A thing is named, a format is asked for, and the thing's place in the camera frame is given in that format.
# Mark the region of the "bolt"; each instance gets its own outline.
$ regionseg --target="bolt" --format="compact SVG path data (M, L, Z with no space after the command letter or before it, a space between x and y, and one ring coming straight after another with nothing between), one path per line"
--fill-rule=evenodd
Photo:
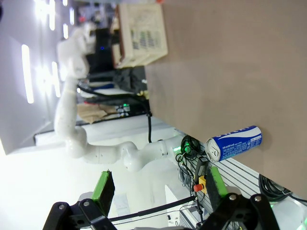
M255 201L257 201L257 202L261 201L261 196L259 196L259 195L256 196L256 197L255 197Z
M230 195L229 199L230 200L235 200L236 199L236 195Z

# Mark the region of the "blue and white can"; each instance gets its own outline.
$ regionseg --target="blue and white can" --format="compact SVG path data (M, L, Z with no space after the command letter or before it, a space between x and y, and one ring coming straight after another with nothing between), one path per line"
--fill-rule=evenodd
M209 138L205 143L205 151L209 160L215 163L257 147L261 142L261 130L257 126L250 126Z

